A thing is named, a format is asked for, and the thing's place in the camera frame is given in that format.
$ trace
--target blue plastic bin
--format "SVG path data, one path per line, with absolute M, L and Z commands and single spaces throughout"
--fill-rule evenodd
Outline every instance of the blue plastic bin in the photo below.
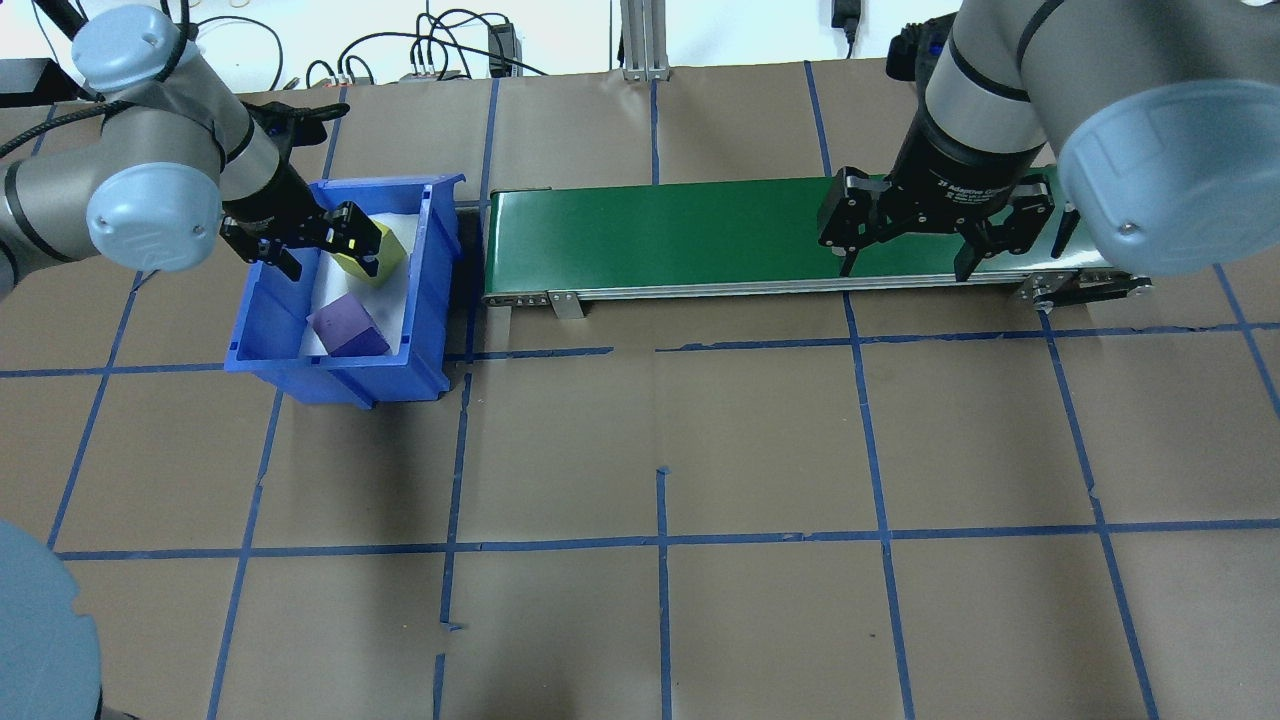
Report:
M 293 250 L 302 279 L 253 264 L 244 283 L 227 361 L 230 373 L 253 373 L 300 402 L 375 402 L 436 400 L 449 389 L 444 377 L 444 331 L 453 263 L 462 255 L 453 186 L 461 174 L 321 181 L 316 201 L 332 210 L 352 200 L 365 213 L 417 213 L 408 263 L 408 300 L 399 351 L 371 357 L 298 357 L 311 313 L 311 291 L 321 254 Z M 393 328 L 383 328 L 388 338 Z

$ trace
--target black cable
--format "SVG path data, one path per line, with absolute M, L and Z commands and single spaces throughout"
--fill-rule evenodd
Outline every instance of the black cable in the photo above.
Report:
M 333 65 L 325 63 L 324 60 L 312 60 L 311 64 L 307 65 L 307 74 L 306 74 L 307 87 L 311 87 L 311 70 L 316 69 L 316 65 L 323 67 L 324 70 L 329 73 L 329 77 L 333 78 L 334 81 L 338 79 L 338 73 L 333 72 Z
M 376 82 L 374 82 L 372 68 L 369 67 L 369 63 L 366 63 L 364 58 L 361 58 L 360 55 L 347 55 L 347 76 L 351 77 L 352 85 L 356 83 L 356 72 L 351 69 L 352 60 L 358 60 L 361 65 L 365 65 L 365 72 L 369 73 L 369 85 L 378 85 Z
M 431 44 L 435 42 L 435 44 L 440 45 L 440 54 L 444 55 L 444 60 L 440 63 L 440 72 L 435 73 L 435 79 L 443 79 L 444 78 L 444 73 L 449 72 L 449 47 L 447 45 L 442 44 L 439 38 L 436 38 L 434 36 L 430 36 L 430 35 L 428 35 L 425 37 L 419 37 L 413 42 L 413 46 L 410 47 L 410 53 L 411 54 L 415 53 L 415 51 L 417 53 L 417 63 L 420 65 L 422 65 L 424 74 L 426 72 L 428 63 L 434 63 L 434 60 L 425 60 L 425 59 L 422 59 L 422 41 L 424 40 L 426 41 L 428 58 L 430 58 L 430 54 L 431 54 Z
M 55 63 L 61 65 L 63 61 L 58 59 L 58 50 L 54 50 L 54 41 L 49 40 L 49 33 L 45 32 L 45 23 L 40 19 L 40 9 L 36 8 L 36 0 L 31 0 L 31 14 L 36 15 L 36 27 L 40 28 L 40 35 L 45 36 L 45 45 L 49 46 L 49 54 L 54 56 Z
M 467 18 L 463 19 L 462 22 L 460 22 L 460 23 L 453 23 L 452 26 L 444 24 L 444 18 L 447 18 L 447 17 L 454 14 L 454 13 L 467 15 Z M 449 40 L 452 40 L 453 42 L 457 42 L 458 38 L 454 37 L 453 28 L 462 27 L 462 26 L 465 26 L 465 24 L 467 24 L 467 23 L 470 23 L 472 20 L 480 20 L 481 23 L 484 23 L 484 27 L 488 31 L 486 38 L 492 37 L 493 40 L 495 40 L 498 42 L 498 47 L 500 50 L 502 49 L 502 41 L 498 38 L 498 31 L 494 29 L 493 23 L 490 23 L 489 20 L 486 20 L 483 14 L 476 14 L 476 13 L 474 13 L 471 10 L 466 10 L 463 8 L 453 8 L 452 10 L 445 10 L 445 12 L 440 13 L 440 15 L 438 18 L 435 18 L 435 22 L 431 23 L 431 32 L 435 32 L 436 23 L 439 23 L 439 27 L 443 28 L 444 32 L 449 33 Z M 466 70 L 466 76 L 467 77 L 472 77 L 471 76 L 471 68 L 467 65 L 466 53 L 462 53 L 460 50 L 458 51 L 458 56 L 462 58 L 462 67 Z
M 440 18 L 438 18 L 435 15 L 431 15 L 430 13 L 421 13 L 421 14 L 419 14 L 417 19 L 413 22 L 413 31 L 417 35 L 422 35 L 422 18 L 426 18 L 426 19 L 431 20 L 431 29 L 428 31 L 428 37 L 435 37 L 435 28 L 440 27 L 449 36 L 449 40 L 452 40 L 454 44 L 458 41 L 457 36 L 453 35 L 453 28 L 444 27 L 443 24 L 439 24 L 440 23 Z M 419 58 L 421 58 L 422 56 L 422 54 L 421 54 L 421 47 L 422 47 L 421 41 L 415 41 L 413 46 L 419 49 Z M 444 53 L 444 67 L 448 68 L 449 67 L 449 49 L 448 47 L 442 47 L 440 50 Z M 458 58 L 462 59 L 462 74 L 465 74 L 467 77 L 471 77 L 471 65 L 467 64 L 467 56 L 463 55 L 460 51 L 458 53 Z M 433 65 L 435 64 L 435 59 L 431 56 L 431 44 L 430 42 L 428 42 L 428 45 L 426 45 L 426 60 L 428 60 L 428 63 L 430 63 Z
M 83 110 L 77 110 L 74 113 L 63 115 L 60 118 L 54 118 L 52 120 L 49 120 L 49 122 L 45 122 L 45 123 L 40 123 L 38 126 L 36 126 L 33 128 L 28 128 L 28 129 L 24 129 L 20 133 L 18 133 L 18 136 L 14 137 L 13 140 L 10 140 L 9 142 L 5 142 L 4 145 L 0 145 L 0 158 L 4 158 L 5 155 L 13 152 L 14 150 L 17 150 L 17 149 L 22 147 L 23 145 L 31 142 L 32 140 L 36 140 L 41 135 L 44 135 L 44 133 L 46 133 L 46 132 L 49 132 L 49 131 L 51 131 L 54 128 L 60 128 L 63 126 L 69 126 L 69 124 L 79 122 L 79 120 L 87 120 L 88 118 L 96 118 L 99 115 L 105 115 L 108 113 L 116 113 L 119 110 L 127 110 L 131 106 L 133 106 L 132 102 L 127 102 L 124 100 L 114 100 L 111 102 L 106 102 L 106 104 L 102 104 L 102 105 L 95 105 L 92 108 L 86 108 Z
M 187 50 L 187 40 L 191 36 L 191 0 L 182 0 L 179 3 L 182 22 L 178 23 L 178 42 L 173 44 L 173 51 L 169 53 L 169 59 L 165 60 L 164 68 L 154 78 L 156 82 L 164 82 L 169 79 L 173 70 L 178 68 L 178 60 L 182 59 L 182 54 Z
M 260 20 L 255 20 L 253 18 L 246 18 L 244 15 L 214 15 L 212 18 L 206 18 L 204 20 L 200 20 L 198 23 L 196 23 L 196 27 L 204 27 L 205 24 L 211 23 L 214 20 L 233 20 L 233 22 L 251 23 L 271 33 L 271 37 L 275 38 L 275 51 L 279 59 L 275 63 L 275 78 L 271 81 L 271 87 L 266 90 L 268 91 L 275 90 L 275 86 L 280 85 L 280 77 L 284 74 L 284 44 L 280 42 L 280 33 L 275 32 L 275 29 L 271 28 L 271 26 Z
M 343 49 L 343 51 L 338 55 L 339 64 L 342 63 L 342 60 L 344 60 L 347 58 L 347 54 L 351 53 L 352 49 L 355 49 L 357 45 L 360 45 L 361 42 L 367 41 L 367 40 L 374 40 L 374 38 L 378 38 L 378 37 L 412 37 L 412 38 L 419 38 L 419 37 L 422 37 L 422 36 L 415 35 L 412 32 L 397 32 L 397 31 L 390 31 L 390 29 L 383 31 L 383 32 L 369 33 L 369 35 L 366 35 L 364 37 L 358 37 L 358 38 L 353 40 L 349 45 L 347 45 L 347 47 Z M 540 76 L 545 76 L 547 74 L 543 70 L 539 70 L 538 68 L 535 68 L 532 65 L 527 65 L 525 63 L 521 63 L 520 60 L 516 60 L 515 58 L 507 58 L 506 55 L 498 55 L 495 53 L 488 53 L 485 50 L 480 50 L 477 47 L 471 47 L 471 46 L 467 46 L 467 45 L 458 45 L 457 42 L 449 42 L 448 40 L 440 40 L 439 37 L 435 37 L 435 38 L 431 38 L 431 40 L 434 42 L 439 42 L 440 45 L 448 45 L 449 47 L 457 47 L 458 50 L 466 50 L 467 53 L 475 53 L 476 55 L 484 55 L 485 58 L 493 58 L 495 60 L 503 60 L 503 61 L 506 61 L 508 64 L 516 65 L 517 68 L 525 68 L 526 70 L 529 70 L 531 73 L 535 73 L 535 74 L 540 74 Z

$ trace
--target cable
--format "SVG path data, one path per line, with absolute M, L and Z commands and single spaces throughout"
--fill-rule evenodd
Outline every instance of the cable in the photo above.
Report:
M 49 40 L 49 33 L 45 32 L 45 23 L 40 19 L 40 9 L 36 8 L 36 0 L 31 0 L 31 14 L 36 15 L 36 27 L 40 28 L 40 35 L 45 36 L 45 45 L 49 45 L 49 54 L 54 56 L 55 63 L 61 65 L 63 61 L 58 59 L 58 50 L 54 50 L 54 41 Z
M 173 50 L 169 53 L 169 59 L 165 60 L 164 68 L 156 73 L 155 81 L 164 82 L 169 79 L 173 70 L 178 67 L 178 60 L 182 59 L 182 54 L 187 50 L 187 40 L 191 36 L 191 3 L 189 0 L 182 0 L 179 3 L 182 22 L 178 23 L 178 42 L 173 44 Z
M 435 28 L 439 27 L 440 29 L 443 29 L 449 36 L 449 40 L 452 40 L 453 42 L 458 41 L 457 36 L 453 35 L 453 28 L 445 27 L 444 24 L 440 23 L 443 15 L 440 15 L 439 18 L 436 18 L 436 17 L 431 15 L 430 13 L 421 13 L 417 17 L 417 19 L 413 22 L 413 31 L 417 35 L 422 35 L 422 18 L 426 18 L 426 19 L 431 20 L 431 29 L 428 31 L 428 37 L 434 38 L 435 37 Z M 421 42 L 422 42 L 421 40 L 413 42 L 413 46 L 419 49 L 419 58 L 422 56 L 421 55 L 421 47 L 422 47 Z M 442 47 L 442 51 L 444 53 L 444 67 L 448 68 L 449 67 L 449 49 L 448 47 Z M 463 55 L 460 51 L 458 53 L 458 58 L 462 60 L 462 74 L 465 74 L 467 77 L 471 77 L 471 65 L 467 64 L 467 56 Z M 430 45 L 430 42 L 428 42 L 428 45 L 426 45 L 426 59 L 433 65 L 435 64 L 434 58 L 431 58 L 431 45 Z
M 333 72 L 333 65 L 325 63 L 324 60 L 312 60 L 311 64 L 307 65 L 307 76 L 306 76 L 307 87 L 311 87 L 311 70 L 316 69 L 316 65 L 323 67 L 325 72 L 329 73 L 329 77 L 332 79 L 334 81 L 338 79 L 338 73 Z
M 352 49 L 355 49 L 357 45 L 360 45 L 361 42 L 367 41 L 367 40 L 374 40 L 374 38 L 378 38 L 378 37 L 412 37 L 412 38 L 420 38 L 421 37 L 421 38 L 426 40 L 426 37 L 420 36 L 420 35 L 415 35 L 412 32 L 397 32 L 397 31 L 390 31 L 390 29 L 383 31 L 383 32 L 374 32 L 374 33 L 366 35 L 364 37 L 358 37 L 358 38 L 353 40 L 351 42 L 351 45 L 347 45 L 347 47 L 344 47 L 343 51 L 338 55 L 339 65 L 342 64 L 342 60 L 344 60 L 347 58 L 347 54 L 351 53 Z M 457 47 L 458 50 L 466 50 L 467 53 L 475 53 L 476 55 L 484 55 L 485 58 L 493 58 L 495 60 L 502 60 L 504 63 L 516 65 L 517 68 L 525 68 L 526 70 L 529 70 L 531 73 L 535 73 L 535 74 L 540 74 L 540 76 L 545 76 L 547 74 L 543 70 L 539 70 L 538 68 L 535 68 L 532 65 L 527 65 L 527 64 L 521 63 L 520 60 L 516 60 L 513 58 L 507 58 L 506 55 L 498 55 L 495 53 L 488 53 L 485 50 L 480 50 L 480 49 L 471 47 L 471 46 L 467 46 L 467 45 L 458 45 L 457 42 L 449 42 L 448 40 L 440 40 L 439 37 L 434 37 L 434 38 L 430 38 L 430 40 L 434 41 L 434 42 L 439 42 L 440 45 L 448 45 L 449 47 Z
M 255 20 L 253 18 L 246 18 L 244 15 L 214 15 L 212 18 L 200 20 L 198 23 L 196 23 L 196 27 L 204 27 L 205 24 L 211 23 L 214 20 L 251 23 L 271 33 L 271 37 L 275 38 L 275 50 L 276 54 L 279 55 L 279 60 L 276 60 L 275 63 L 275 78 L 271 81 L 271 87 L 269 87 L 268 91 L 275 90 L 275 86 L 280 83 L 280 77 L 284 74 L 284 44 L 280 42 L 280 33 L 275 32 L 275 29 L 271 28 L 271 26 L 260 20 Z
M 114 100 L 111 102 L 106 102 L 106 104 L 102 104 L 102 105 L 95 105 L 92 108 L 86 108 L 83 110 L 78 110 L 76 113 L 70 113 L 70 114 L 63 115 L 60 118 L 54 118 L 52 120 L 49 120 L 49 122 L 45 122 L 45 123 L 40 123 L 38 126 L 36 126 L 33 128 L 28 128 L 28 129 L 26 129 L 26 131 L 23 131 L 20 133 L 18 133 L 18 136 L 14 137 L 13 140 L 10 140 L 9 142 L 5 142 L 4 145 L 0 145 L 0 158 L 4 158 L 5 155 L 13 152 L 14 150 L 22 147 L 23 145 L 31 142 L 32 140 L 40 137 L 41 135 L 44 135 L 44 133 L 46 133 L 46 132 L 49 132 L 49 131 L 51 131 L 54 128 L 60 128 L 63 126 L 69 126 L 69 124 L 79 122 L 79 120 L 87 120 L 88 118 L 96 118 L 99 115 L 105 115 L 108 113 L 115 113 L 115 111 L 119 111 L 119 110 L 125 110 L 125 109 L 131 108 L 132 105 L 133 105 L 132 102 L 127 102 L 124 100 Z
M 378 85 L 376 82 L 374 82 L 372 68 L 369 67 L 369 63 L 366 63 L 364 58 L 361 58 L 360 55 L 347 55 L 347 76 L 351 77 L 352 85 L 356 83 L 356 73 L 355 70 L 351 69 L 352 60 L 358 60 L 361 65 L 365 65 L 365 72 L 369 73 L 369 85 Z

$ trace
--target blue tape grid line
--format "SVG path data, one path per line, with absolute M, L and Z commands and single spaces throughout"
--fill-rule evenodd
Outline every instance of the blue tape grid line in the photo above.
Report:
M 49 114 L 45 115 L 45 122 L 47 123 L 52 120 L 55 114 L 58 114 L 58 102 L 54 102 L 52 105 L 49 106 Z M 49 133 L 42 132 L 40 133 L 40 137 L 36 138 L 36 145 L 31 146 L 31 158 L 35 158 L 36 155 L 40 154 L 40 149 L 45 146 L 45 136 L 47 135 Z
M 444 653 L 435 656 L 435 674 L 431 676 L 431 720 L 440 720 L 444 705 Z
M 338 102 L 347 101 L 347 87 L 343 86 L 338 91 Z M 320 173 L 321 179 L 329 179 L 329 170 L 333 169 L 333 154 L 338 150 L 338 133 L 342 132 L 342 118 L 333 122 L 333 132 L 329 133 L 329 150 L 324 156 L 324 170 Z
M 467 456 L 467 424 L 471 410 L 471 373 L 466 374 L 462 386 L 462 407 L 458 410 L 458 441 L 453 454 L 453 489 L 449 495 L 449 530 L 444 555 L 444 578 L 440 582 L 440 623 L 452 623 L 453 614 L 453 569 L 457 559 L 458 514 L 462 510 L 462 475 Z
M 1080 474 L 1084 478 L 1085 492 L 1089 503 L 1093 506 L 1093 519 L 1097 527 L 1098 538 L 1102 541 L 1102 555 L 1107 564 L 1107 574 L 1111 575 L 1111 588 L 1115 591 L 1116 606 L 1120 610 L 1120 624 L 1124 626 L 1125 641 L 1129 643 L 1129 655 L 1133 659 L 1134 673 L 1138 676 L 1138 687 L 1142 689 L 1142 701 L 1147 707 L 1148 720 L 1157 720 L 1160 711 L 1156 707 L 1156 696 L 1151 689 L 1151 679 L 1147 676 L 1147 664 L 1142 657 L 1142 647 L 1138 643 L 1138 632 L 1133 624 L 1133 614 L 1129 611 L 1129 600 L 1125 594 L 1124 580 L 1120 578 L 1120 566 L 1116 564 L 1115 547 L 1111 544 L 1111 532 L 1107 529 L 1106 514 L 1102 510 L 1102 501 L 1096 493 L 1096 479 L 1093 468 L 1089 464 L 1089 454 L 1084 446 L 1084 433 L 1080 430 L 1080 420 L 1075 413 L 1075 401 L 1071 400 L 1071 388 L 1066 380 L 1066 370 L 1062 368 L 1062 357 L 1057 350 L 1057 341 L 1053 337 L 1053 328 L 1048 315 L 1041 314 L 1041 327 L 1044 333 L 1044 342 L 1048 346 L 1050 360 L 1053 364 L 1053 374 L 1057 377 L 1057 389 L 1062 396 L 1062 409 L 1066 411 L 1068 424 L 1071 428 L 1071 438 L 1075 441 L 1075 454 L 1080 462 Z
M 271 402 L 271 416 L 266 423 L 266 434 L 262 438 L 262 456 L 257 465 L 257 479 L 253 483 L 253 496 L 250 500 L 248 519 L 244 520 L 244 536 L 241 539 L 239 552 L 236 562 L 236 579 L 232 582 L 232 597 L 227 603 L 227 620 L 223 624 L 223 639 L 218 647 L 218 664 L 214 666 L 214 684 L 209 693 L 209 711 L 206 720 L 218 717 L 218 705 L 223 696 L 223 679 L 227 676 L 227 660 L 230 656 L 232 635 L 236 632 L 236 616 L 239 614 L 239 600 L 244 591 L 244 573 L 248 570 L 248 561 L 253 551 L 253 532 L 257 529 L 257 515 L 262 506 L 262 478 L 271 462 L 271 450 L 275 447 L 275 429 L 280 423 L 280 407 L 284 404 L 284 392 L 275 391 L 275 400 Z
M 1276 332 L 1280 323 L 1248 323 L 1245 325 L 1230 323 L 1212 327 L 1152 327 L 1152 328 L 1084 328 L 1084 329 L 1055 329 L 1055 338 L 1083 338 L 1083 337 L 1133 337 L 1155 334 L 1193 334 L 1193 333 L 1225 333 L 1242 332 Z M 911 343 L 911 342 L 972 342 L 992 340 L 1038 340 L 1043 337 L 1041 331 L 1001 331 L 1001 332 L 970 332 L 970 333 L 940 333 L 940 334 L 887 334 L 864 336 L 859 342 L 867 345 L 879 343 Z M 728 342 L 691 342 L 680 347 L 658 347 L 654 352 L 704 352 L 714 350 L 769 350 L 788 347 L 842 347 L 849 345 L 845 337 L 818 337 L 797 340 L 763 340 L 763 341 L 728 341 Z M 609 355 L 616 348 L 602 347 L 553 347 L 543 350 L 512 350 L 504 352 L 476 352 L 472 361 L 498 361 L 498 360 L 527 360 L 534 357 L 581 357 L 591 355 Z M 451 352 L 444 356 L 449 363 L 466 361 L 462 352 Z M 60 378 L 76 375 L 132 375 L 148 373 L 209 373 L 221 370 L 221 363 L 191 363 L 174 365 L 123 365 L 114 368 L 44 368 L 35 370 L 0 370 L 0 379 L 6 378 Z
M 1267 361 L 1262 357 L 1258 341 L 1253 337 L 1256 325 L 1249 325 L 1244 319 L 1244 309 L 1240 307 L 1240 301 L 1235 296 L 1235 288 L 1231 287 L 1231 281 L 1226 277 L 1226 270 L 1222 269 L 1222 265 L 1213 265 L 1213 272 L 1217 273 L 1217 282 L 1222 286 L 1226 301 L 1231 305 L 1231 313 L 1235 314 L 1235 322 L 1239 323 L 1239 329 L 1244 334 L 1244 342 L 1249 346 L 1249 354 L 1253 355 L 1253 364 L 1258 366 L 1258 374 L 1262 375 L 1262 387 L 1266 388 L 1267 396 L 1271 398 L 1271 409 L 1275 410 L 1276 418 L 1280 418 L 1280 395 L 1276 393 L 1275 380 L 1271 379 L 1271 370 L 1267 368 Z
M 662 161 L 658 158 L 658 82 L 649 81 L 649 183 L 658 184 L 662 179 Z
M 489 85 L 489 114 L 485 119 L 484 128 L 484 159 L 480 164 L 480 200 L 476 202 L 476 208 L 480 210 L 476 218 L 476 225 L 479 232 L 476 233 L 476 275 L 471 278 L 475 284 L 475 291 L 471 297 L 467 299 L 467 334 L 465 345 L 465 361 L 475 363 L 476 360 L 476 328 L 480 322 L 480 300 L 484 296 L 484 269 L 485 269 L 485 256 L 488 255 L 488 231 L 484 222 L 484 213 L 489 208 L 489 186 L 490 174 L 493 169 L 493 137 L 494 128 L 498 124 L 498 92 L 502 87 L 500 78 L 493 78 Z
M 672 720 L 671 702 L 671 577 L 667 573 L 667 475 L 658 468 L 658 647 L 662 678 L 662 720 Z
M 897 575 L 893 573 L 893 536 L 884 506 L 884 486 L 881 482 L 879 454 L 876 450 L 876 425 L 872 421 L 870 397 L 867 392 L 867 373 L 863 348 L 858 334 L 858 319 L 849 293 L 844 293 L 845 322 L 849 324 L 849 345 L 854 354 L 854 380 L 858 384 L 858 409 L 861 413 L 863 437 L 867 442 L 867 464 L 872 475 L 872 493 L 876 500 L 876 532 L 879 533 L 881 560 L 884 566 L 884 592 L 888 596 L 888 621 L 893 632 L 893 655 L 897 660 L 897 679 L 902 693 L 902 712 L 906 720 L 915 720 L 915 700 L 911 694 L 911 674 L 906 664 L 906 639 L 902 637 L 902 612 L 897 602 Z
M 142 273 L 134 273 L 133 286 L 137 284 Z M 111 340 L 111 351 L 106 356 L 106 365 L 102 369 L 102 379 L 97 383 L 97 392 L 93 395 L 93 405 L 90 406 L 88 418 L 84 420 L 84 432 L 81 433 L 79 445 L 76 447 L 76 459 L 72 461 L 70 473 L 67 475 L 67 484 L 63 487 L 63 497 L 58 501 L 58 512 L 54 514 L 52 527 L 49 529 L 49 538 L 45 544 L 54 550 L 58 544 L 58 536 L 63 530 L 63 521 L 67 519 L 67 509 L 72 502 L 72 493 L 76 491 L 76 482 L 79 479 L 81 466 L 84 462 L 84 452 L 88 450 L 88 441 L 93 436 L 93 424 L 97 423 L 97 414 L 102 409 L 102 398 L 106 396 L 106 384 L 111 379 L 111 368 L 115 366 L 115 357 L 120 352 L 120 343 L 124 341 L 124 328 L 129 324 L 129 315 L 133 313 L 133 302 L 138 299 L 137 291 L 129 291 L 124 300 L 124 309 L 120 311 L 120 322 L 115 327 L 115 337 Z
M 1143 533 L 1197 533 L 1224 530 L 1280 530 L 1280 518 L 1244 518 L 1238 520 L 1170 520 L 1147 523 L 1108 523 L 1111 534 Z M 1089 536 L 1100 530 L 1096 524 L 1085 525 L 1011 525 L 978 528 L 919 528 L 895 529 L 895 541 L 970 539 L 970 538 L 1032 538 L 1053 536 Z M 448 552 L 554 552 L 573 550 L 599 550 L 609 547 L 667 546 L 723 546 L 723 544 L 778 544 L 778 543 L 844 543 L 879 542 L 879 530 L 828 530 L 817 533 L 730 533 L 685 536 L 623 536 L 547 541 L 500 542 L 428 542 L 399 544 L 340 544 L 255 547 L 252 557 L 347 557 L 362 555 L 444 555 Z M 67 561 L 118 561 L 118 560 L 210 560 L 238 557 L 239 550 L 225 548 L 166 548 L 166 550 L 100 550 L 60 551 L 58 557 Z
M 822 122 L 822 102 L 818 101 L 818 83 L 813 79 L 813 63 L 804 61 L 804 78 L 809 83 L 809 102 L 813 105 L 813 122 L 818 128 L 818 147 L 822 149 L 822 174 L 831 177 L 831 151 L 827 149 L 827 126 Z

